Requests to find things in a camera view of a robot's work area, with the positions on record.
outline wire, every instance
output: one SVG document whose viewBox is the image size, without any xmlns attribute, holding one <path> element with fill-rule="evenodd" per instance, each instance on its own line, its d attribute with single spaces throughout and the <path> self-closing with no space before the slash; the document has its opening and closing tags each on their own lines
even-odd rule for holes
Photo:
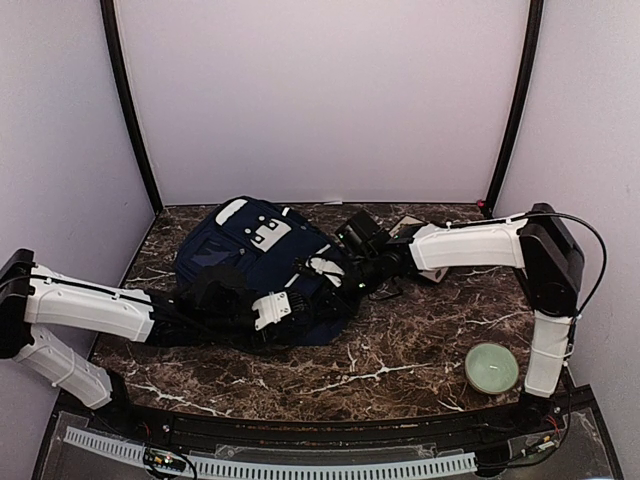
<svg viewBox="0 0 640 480">
<path fill-rule="evenodd" d="M 113 426 L 109 425 L 109 422 L 107 422 L 104 418 L 102 418 L 100 415 L 96 415 L 95 412 L 91 412 L 91 415 L 93 416 L 93 418 L 97 419 L 100 421 L 100 423 L 102 423 L 105 427 L 107 427 L 108 430 L 111 431 L 111 433 L 124 438 L 125 440 L 131 440 L 131 441 L 136 441 L 132 438 L 130 438 L 128 435 L 123 434 L 122 432 L 118 431 L 118 429 L 114 428 Z M 189 469 L 191 470 L 191 472 L 193 473 L 192 475 L 192 480 L 198 480 L 198 471 L 196 470 L 196 466 L 193 464 L 193 462 L 189 459 L 189 457 L 187 457 L 186 455 L 183 455 L 180 452 L 176 452 L 175 450 L 172 450 L 171 448 L 168 448 L 167 446 L 164 445 L 159 445 L 157 443 L 153 443 L 151 442 L 151 430 L 149 429 L 149 426 L 145 423 L 142 422 L 142 426 L 145 427 L 146 433 L 147 433 L 147 441 L 146 442 L 142 442 L 142 445 L 144 447 L 152 447 L 152 448 L 156 448 L 158 450 L 162 450 L 164 452 L 169 452 L 169 453 L 173 453 L 176 457 L 182 459 L 185 461 L 185 463 L 187 465 L 189 465 Z M 158 470 L 155 469 L 155 467 L 151 467 L 151 469 L 156 472 L 156 473 L 162 473 L 159 472 Z"/>
</svg>

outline white arm segment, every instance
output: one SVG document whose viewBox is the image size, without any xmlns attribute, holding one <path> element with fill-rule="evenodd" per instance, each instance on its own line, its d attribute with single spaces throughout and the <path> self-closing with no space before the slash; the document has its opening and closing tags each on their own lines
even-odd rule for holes
<svg viewBox="0 0 640 480">
<path fill-rule="evenodd" d="M 96 367 L 62 343 L 40 325 L 31 326 L 35 342 L 13 357 L 47 378 L 53 387 L 61 387 L 91 409 L 111 401 L 111 380 L 104 368 Z"/>
<path fill-rule="evenodd" d="M 556 391 L 567 356 L 570 327 L 571 317 L 549 317 L 536 310 L 529 368 L 524 379 L 527 393 L 549 398 Z"/>
<path fill-rule="evenodd" d="M 441 228 L 429 224 L 414 235 L 409 245 L 419 270 L 443 267 L 504 265 L 524 268 L 517 231 L 527 219 L 464 228 Z"/>
<path fill-rule="evenodd" d="M 32 274 L 105 288 L 84 280 L 65 277 L 41 265 L 34 268 Z M 36 278 L 31 279 L 31 286 L 35 288 L 35 293 L 29 296 L 27 301 L 24 318 L 27 323 L 54 323 L 84 328 L 111 333 L 134 342 L 144 342 L 154 323 L 149 316 L 153 307 L 120 297 L 120 294 L 124 294 L 150 301 L 149 296 L 142 290 L 108 288 L 116 293 L 115 296 L 111 296 Z"/>
</svg>

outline black metal frame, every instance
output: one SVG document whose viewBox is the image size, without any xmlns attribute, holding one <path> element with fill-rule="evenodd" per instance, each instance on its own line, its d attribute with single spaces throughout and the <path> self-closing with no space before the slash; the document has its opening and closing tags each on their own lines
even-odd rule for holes
<svg viewBox="0 0 640 480">
<path fill-rule="evenodd" d="M 540 25 L 542 23 L 542 10 L 544 0 L 531 0 L 529 5 L 529 19 L 527 21 L 527 31 L 524 38 L 524 46 L 522 47 L 522 58 L 520 60 L 520 69 L 518 71 L 518 79 L 516 88 L 513 93 L 513 101 L 511 102 L 511 111 L 507 120 L 507 127 L 502 139 L 502 146 L 498 154 L 496 167 L 491 178 L 489 191 L 484 200 L 478 202 L 478 206 L 482 213 L 490 218 L 493 216 L 493 210 L 498 202 L 504 178 L 507 175 L 509 162 L 513 153 L 513 147 L 518 136 L 520 128 L 520 120 L 522 112 L 527 100 L 527 92 L 529 91 L 529 82 L 531 80 L 531 72 L 533 71 L 533 61 L 536 56 L 536 48 L 538 46 L 538 36 L 540 34 Z"/>
<path fill-rule="evenodd" d="M 567 413 L 566 394 L 556 395 L 560 415 Z M 135 406 L 135 413 L 151 430 L 155 444 L 182 453 L 191 450 L 215 452 L 219 445 L 253 446 L 274 449 L 366 449 L 404 445 L 435 444 L 438 451 L 463 449 L 466 452 L 504 449 L 514 432 L 493 432 L 482 428 L 487 420 L 504 417 L 513 405 L 431 417 L 367 422 L 275 422 L 190 415 Z M 591 387 L 572 388 L 571 410 L 591 408 L 603 440 L 614 478 L 622 479 L 620 463 Z M 40 447 L 32 480 L 44 467 L 51 436 L 60 412 L 87 417 L 89 427 L 113 433 L 72 395 L 61 392 Z M 548 427 L 531 430 L 543 431 Z"/>
<path fill-rule="evenodd" d="M 153 211 L 157 215 L 164 207 L 156 180 L 153 176 L 149 156 L 144 146 L 138 117 L 133 104 L 133 97 L 131 96 L 131 89 L 129 88 L 129 80 L 127 78 L 127 70 L 122 54 L 122 45 L 120 43 L 120 34 L 118 33 L 115 5 L 113 0 L 100 0 L 100 6 L 102 8 L 102 21 L 104 23 L 104 33 L 107 38 L 109 57 L 111 57 L 111 68 L 113 69 L 113 77 L 116 81 L 118 96 L 120 97 L 122 114 L 127 124 L 129 139 L 131 140 L 133 153 L 136 156 L 138 168 L 140 169 L 140 175 L 142 175 L 144 187 L 147 190 L 147 196 L 149 197 Z"/>
</svg>

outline round green cup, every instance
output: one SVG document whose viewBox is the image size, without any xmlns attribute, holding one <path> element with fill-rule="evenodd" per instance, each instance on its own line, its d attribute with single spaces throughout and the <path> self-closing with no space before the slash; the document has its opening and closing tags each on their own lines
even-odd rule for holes
<svg viewBox="0 0 640 480">
<path fill-rule="evenodd" d="M 469 350 L 464 370 L 471 386 L 489 395 L 511 390 L 518 381 L 516 357 L 496 343 L 481 343 Z"/>
</svg>

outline black cable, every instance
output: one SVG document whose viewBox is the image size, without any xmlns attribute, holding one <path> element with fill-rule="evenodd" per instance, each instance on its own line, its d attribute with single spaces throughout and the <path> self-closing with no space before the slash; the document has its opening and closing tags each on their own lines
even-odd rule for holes
<svg viewBox="0 0 640 480">
<path fill-rule="evenodd" d="M 113 426 L 109 425 L 109 422 L 107 422 L 104 418 L 102 418 L 100 415 L 96 415 L 95 412 L 91 412 L 91 415 L 93 416 L 93 418 L 97 419 L 100 421 L 100 423 L 102 423 L 105 427 L 107 427 L 107 429 L 109 429 L 111 431 L 111 433 L 124 438 L 125 440 L 131 440 L 136 442 L 137 440 L 130 438 L 128 435 L 123 434 L 122 432 L 118 431 L 116 428 L 114 428 Z M 152 447 L 152 448 L 156 448 L 158 450 L 162 450 L 164 452 L 169 452 L 169 453 L 173 453 L 176 457 L 179 457 L 180 459 L 184 460 L 185 463 L 187 465 L 189 465 L 189 469 L 191 470 L 191 472 L 193 473 L 192 475 L 192 480 L 198 480 L 198 471 L 196 470 L 196 466 L 193 464 L 193 462 L 184 454 L 180 453 L 180 452 L 176 452 L 175 450 L 172 450 L 171 448 L 168 448 L 167 446 L 164 445 L 159 445 L 157 443 L 153 443 L 149 440 L 147 440 L 146 442 L 143 441 L 142 445 L 145 447 Z"/>
</svg>

